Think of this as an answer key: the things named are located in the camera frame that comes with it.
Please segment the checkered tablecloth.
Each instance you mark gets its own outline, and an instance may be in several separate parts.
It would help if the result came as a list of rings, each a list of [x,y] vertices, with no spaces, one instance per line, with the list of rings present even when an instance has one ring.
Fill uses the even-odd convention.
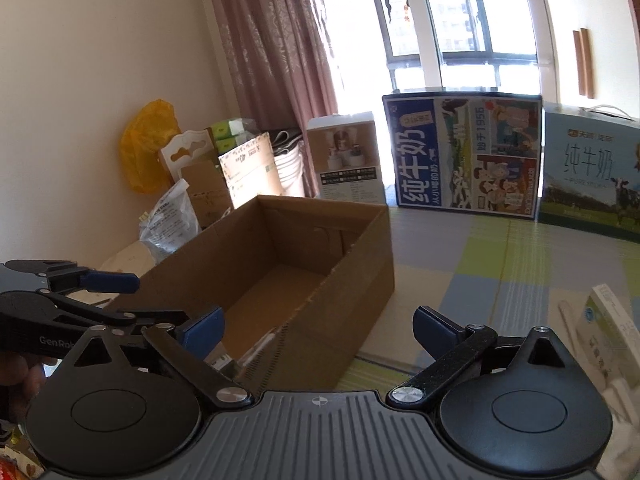
[[[547,325],[574,356],[564,333],[566,300],[580,315],[594,286],[607,284],[639,317],[639,246],[530,220],[390,208],[395,291],[342,390],[386,393],[431,357],[413,338],[414,310],[429,306],[460,325],[485,324],[506,336]]]

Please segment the white green medicine box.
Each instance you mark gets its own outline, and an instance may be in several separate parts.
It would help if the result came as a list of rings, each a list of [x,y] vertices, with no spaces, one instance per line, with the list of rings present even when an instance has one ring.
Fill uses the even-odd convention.
[[[631,390],[639,387],[639,331],[607,284],[591,289],[576,333],[589,363],[607,384],[625,379]]]

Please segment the white appliance product box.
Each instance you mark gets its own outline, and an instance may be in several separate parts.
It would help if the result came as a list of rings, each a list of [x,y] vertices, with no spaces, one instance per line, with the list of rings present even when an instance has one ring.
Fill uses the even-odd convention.
[[[312,118],[307,136],[322,200],[386,204],[372,113]]]

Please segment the yellow plastic bag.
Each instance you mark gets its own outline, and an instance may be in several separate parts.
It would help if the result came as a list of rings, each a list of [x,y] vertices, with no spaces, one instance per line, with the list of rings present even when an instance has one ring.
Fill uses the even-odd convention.
[[[158,153],[180,132],[174,106],[162,99],[146,104],[128,122],[118,152],[122,172],[134,192],[157,194],[170,187]]]

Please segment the beige plastic spoon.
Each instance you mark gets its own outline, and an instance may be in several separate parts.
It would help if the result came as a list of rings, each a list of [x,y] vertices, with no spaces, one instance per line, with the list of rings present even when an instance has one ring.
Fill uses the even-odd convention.
[[[572,344],[574,344],[577,336],[577,321],[578,321],[579,315],[575,312],[575,309],[566,300],[560,300],[556,308],[559,311],[563,330],[564,330],[564,333],[566,333],[566,338]]]

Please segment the green mouth spray box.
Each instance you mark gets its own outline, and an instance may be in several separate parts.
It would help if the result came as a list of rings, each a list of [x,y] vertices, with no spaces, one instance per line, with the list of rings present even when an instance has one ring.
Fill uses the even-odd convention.
[[[205,363],[235,382],[253,380],[261,360],[265,359],[267,350],[277,339],[277,331],[270,330],[260,337],[239,358],[234,358],[223,342],[218,342],[215,348],[205,358]]]

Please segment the green tissue packs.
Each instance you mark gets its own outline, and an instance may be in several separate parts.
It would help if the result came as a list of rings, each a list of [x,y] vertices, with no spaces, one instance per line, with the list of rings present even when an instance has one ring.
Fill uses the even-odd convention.
[[[260,135],[254,119],[233,118],[215,122],[207,128],[219,155]]]

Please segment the pink curtain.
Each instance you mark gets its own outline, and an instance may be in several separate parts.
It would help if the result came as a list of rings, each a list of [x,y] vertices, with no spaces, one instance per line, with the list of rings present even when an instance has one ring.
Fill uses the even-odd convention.
[[[305,131],[338,112],[323,0],[212,0],[241,115]]]

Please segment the brown cardboard box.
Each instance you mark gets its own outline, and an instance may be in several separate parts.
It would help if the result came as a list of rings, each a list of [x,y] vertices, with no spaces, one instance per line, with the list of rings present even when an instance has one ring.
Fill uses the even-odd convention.
[[[394,289],[386,206],[258,196],[157,263],[108,310],[197,316],[220,307],[234,358],[278,333],[244,388],[331,390]]]

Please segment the clear printed plastic bag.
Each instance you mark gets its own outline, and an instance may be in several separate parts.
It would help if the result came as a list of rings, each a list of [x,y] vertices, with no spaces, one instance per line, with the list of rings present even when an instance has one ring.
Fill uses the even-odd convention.
[[[201,233],[188,194],[189,183],[180,179],[139,220],[139,240],[160,263]]]

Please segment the green cow milk box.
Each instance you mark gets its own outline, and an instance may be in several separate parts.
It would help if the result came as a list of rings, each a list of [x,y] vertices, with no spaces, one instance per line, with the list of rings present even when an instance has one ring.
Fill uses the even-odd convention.
[[[639,240],[639,122],[612,106],[544,106],[538,219]]]

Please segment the white power adapter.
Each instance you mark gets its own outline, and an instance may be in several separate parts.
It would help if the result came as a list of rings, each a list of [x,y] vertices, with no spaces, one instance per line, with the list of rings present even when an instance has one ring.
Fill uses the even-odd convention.
[[[639,427],[639,388],[631,388],[624,378],[610,381],[602,393],[611,412],[622,422]]]

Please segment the white paper shopping bag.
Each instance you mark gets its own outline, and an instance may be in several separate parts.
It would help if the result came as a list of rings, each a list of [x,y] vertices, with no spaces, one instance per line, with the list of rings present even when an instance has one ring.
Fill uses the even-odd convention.
[[[305,197],[306,171],[301,136],[281,131],[276,148],[268,132],[218,157],[234,208],[257,195]]]

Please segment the blue milk carton box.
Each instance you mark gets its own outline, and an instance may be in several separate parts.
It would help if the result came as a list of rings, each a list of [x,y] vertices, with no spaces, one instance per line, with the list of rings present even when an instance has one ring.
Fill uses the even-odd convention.
[[[398,206],[535,217],[541,96],[423,91],[382,101]]]

